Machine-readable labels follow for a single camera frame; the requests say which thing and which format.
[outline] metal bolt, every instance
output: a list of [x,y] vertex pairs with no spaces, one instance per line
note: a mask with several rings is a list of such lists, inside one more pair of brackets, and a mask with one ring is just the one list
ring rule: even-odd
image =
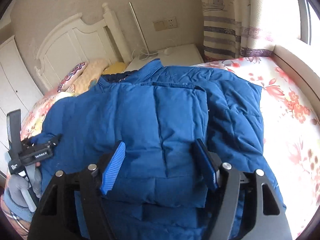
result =
[[94,171],[96,168],[97,168],[97,165],[96,165],[96,164],[90,164],[90,165],[88,166],[88,170],[89,170],[89,171]]
[[223,163],[222,167],[225,168],[226,170],[231,170],[231,168],[232,168],[230,163]]
[[57,176],[57,177],[61,177],[62,175],[63,175],[63,171],[57,171],[57,172],[56,172],[56,176]]
[[257,169],[256,170],[256,173],[257,175],[259,175],[260,177],[262,177],[264,175],[264,171],[263,170],[260,170],[260,169]]

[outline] curtain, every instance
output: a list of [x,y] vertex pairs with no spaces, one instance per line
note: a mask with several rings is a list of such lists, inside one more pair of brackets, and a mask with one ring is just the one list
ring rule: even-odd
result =
[[300,38],[298,0],[202,0],[207,61],[269,57],[278,38]]

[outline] bedpost finial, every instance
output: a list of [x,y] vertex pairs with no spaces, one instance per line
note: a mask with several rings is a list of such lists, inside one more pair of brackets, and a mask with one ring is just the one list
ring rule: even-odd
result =
[[104,2],[104,3],[102,4],[102,8],[103,8],[103,10],[104,10],[105,13],[106,13],[107,11],[110,11],[110,8],[109,8],[109,5],[108,5],[107,2]]

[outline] white bedside table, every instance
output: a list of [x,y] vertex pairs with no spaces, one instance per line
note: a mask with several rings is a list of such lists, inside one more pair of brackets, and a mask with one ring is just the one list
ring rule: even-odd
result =
[[158,55],[148,57],[145,60],[139,60],[139,56],[137,56],[133,59],[125,71],[138,70],[155,58],[159,58],[163,66],[192,66],[204,62],[194,44],[176,46],[170,48],[170,50],[171,53],[169,55],[164,54],[164,49],[158,50]]

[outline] white headboard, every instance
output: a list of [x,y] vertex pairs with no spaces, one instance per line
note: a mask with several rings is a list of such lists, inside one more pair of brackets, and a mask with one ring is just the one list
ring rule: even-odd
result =
[[116,61],[130,63],[131,53],[116,14],[107,3],[102,8],[103,20],[87,25],[81,20],[82,13],[78,13],[59,23],[46,36],[36,55],[41,68],[35,67],[35,70],[47,90],[58,85],[83,61],[105,58],[109,64]]

